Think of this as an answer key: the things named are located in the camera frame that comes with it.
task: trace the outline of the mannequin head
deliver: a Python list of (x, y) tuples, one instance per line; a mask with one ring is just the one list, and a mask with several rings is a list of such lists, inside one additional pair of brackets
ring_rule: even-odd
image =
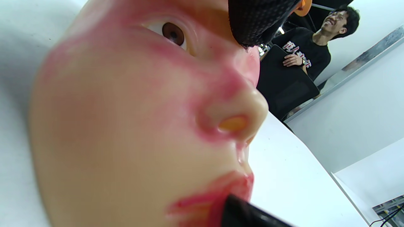
[(32, 96), (53, 226), (208, 226), (227, 194), (249, 200), (248, 145), (268, 110), (258, 75), (226, 0), (90, 0)]

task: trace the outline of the black hair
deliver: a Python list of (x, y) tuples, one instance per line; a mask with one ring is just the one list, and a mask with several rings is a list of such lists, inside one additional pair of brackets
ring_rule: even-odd
[(348, 5), (342, 5), (335, 9), (333, 12), (341, 12), (341, 11), (346, 11), (348, 14), (347, 17), (347, 24), (344, 26), (347, 29), (347, 32), (344, 34), (338, 34), (332, 39), (337, 39), (337, 38), (342, 38), (342, 37), (347, 37), (349, 35), (352, 35), (356, 29), (359, 26), (359, 20), (360, 20), (360, 15), (359, 11), (355, 10), (354, 8), (348, 6)]

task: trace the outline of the orange nostril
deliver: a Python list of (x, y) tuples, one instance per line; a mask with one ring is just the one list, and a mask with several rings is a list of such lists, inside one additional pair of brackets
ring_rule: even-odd
[(252, 142), (252, 140), (254, 139), (254, 137), (255, 137), (255, 136), (253, 136), (253, 137), (251, 137), (251, 138), (249, 138), (249, 139), (247, 140), (247, 145), (249, 145), (249, 144)]
[(219, 124), (219, 130), (224, 132), (239, 132), (247, 127), (245, 117), (232, 117)]

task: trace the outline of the mannequin nose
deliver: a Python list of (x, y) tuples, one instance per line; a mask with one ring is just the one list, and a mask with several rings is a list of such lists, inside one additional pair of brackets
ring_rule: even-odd
[(268, 104), (249, 82), (228, 99), (211, 103), (206, 111), (206, 129), (213, 129), (219, 137), (231, 137), (250, 143), (268, 113)]

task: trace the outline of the mannequin eye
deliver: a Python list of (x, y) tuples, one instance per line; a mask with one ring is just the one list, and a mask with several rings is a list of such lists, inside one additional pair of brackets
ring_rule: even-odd
[(155, 23), (147, 26), (149, 30), (164, 36), (171, 42), (177, 44), (182, 49), (187, 50), (187, 42), (185, 40), (184, 32), (181, 28), (173, 23)]

